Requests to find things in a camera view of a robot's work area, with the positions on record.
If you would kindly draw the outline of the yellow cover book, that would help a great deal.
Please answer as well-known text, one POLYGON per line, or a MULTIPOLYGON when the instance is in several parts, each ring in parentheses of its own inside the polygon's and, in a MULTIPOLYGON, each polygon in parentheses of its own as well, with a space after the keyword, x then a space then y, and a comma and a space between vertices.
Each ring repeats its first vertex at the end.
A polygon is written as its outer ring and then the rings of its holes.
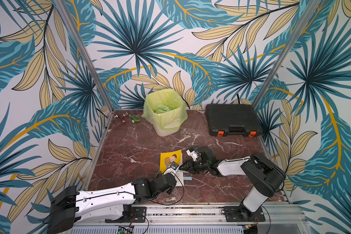
MULTIPOLYGON (((182 162, 182 151, 177 150, 174 152, 161 153, 160 154, 160 172, 163 173, 167 167, 170 166, 171 163, 176 162, 181 166, 182 162)), ((175 174, 175 179, 177 181, 176 187, 181 187, 184 183, 183 173, 178 172, 175 174)))

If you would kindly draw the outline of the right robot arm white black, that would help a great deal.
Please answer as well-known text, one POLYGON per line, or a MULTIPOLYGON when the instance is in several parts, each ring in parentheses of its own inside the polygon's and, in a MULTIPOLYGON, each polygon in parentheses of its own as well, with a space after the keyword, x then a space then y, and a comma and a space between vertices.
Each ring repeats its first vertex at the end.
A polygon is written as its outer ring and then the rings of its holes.
POLYGON ((179 169, 189 174, 209 173, 213 176, 246 176, 253 185, 241 202, 238 213, 244 218, 252 216, 271 197, 282 189, 285 172, 261 153, 235 160, 218 160, 212 150, 203 146, 186 151, 191 157, 179 169))

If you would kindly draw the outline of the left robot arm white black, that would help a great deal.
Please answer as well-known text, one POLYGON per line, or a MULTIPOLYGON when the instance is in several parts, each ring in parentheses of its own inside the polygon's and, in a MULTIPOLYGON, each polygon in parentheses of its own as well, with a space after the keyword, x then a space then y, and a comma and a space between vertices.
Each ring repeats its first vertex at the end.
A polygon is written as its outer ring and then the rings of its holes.
POLYGON ((131 221, 132 205, 140 201, 155 202, 162 193, 171 194, 178 177, 163 174, 155 179, 137 179, 125 185, 97 191, 79 191, 70 186, 51 202, 50 214, 45 219, 48 234, 70 230, 76 223, 107 219, 131 221))

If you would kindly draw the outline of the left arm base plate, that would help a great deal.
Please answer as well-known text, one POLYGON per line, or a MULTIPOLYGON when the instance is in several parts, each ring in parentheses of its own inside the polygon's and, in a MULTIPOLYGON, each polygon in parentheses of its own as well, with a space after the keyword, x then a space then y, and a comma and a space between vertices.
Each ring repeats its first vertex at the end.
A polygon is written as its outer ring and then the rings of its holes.
POLYGON ((119 217, 105 219, 105 223, 144 223, 147 207, 139 206, 133 207, 132 205, 122 205, 117 208, 116 213, 119 217))

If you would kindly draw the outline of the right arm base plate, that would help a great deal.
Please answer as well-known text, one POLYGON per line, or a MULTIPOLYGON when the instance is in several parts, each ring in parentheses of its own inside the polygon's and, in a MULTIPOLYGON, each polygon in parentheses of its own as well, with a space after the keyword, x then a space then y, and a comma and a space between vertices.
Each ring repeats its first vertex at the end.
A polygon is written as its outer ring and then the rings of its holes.
POLYGON ((240 206, 225 206, 221 213, 225 216, 227 222, 257 223, 266 221, 262 208, 255 212, 250 212, 240 206))

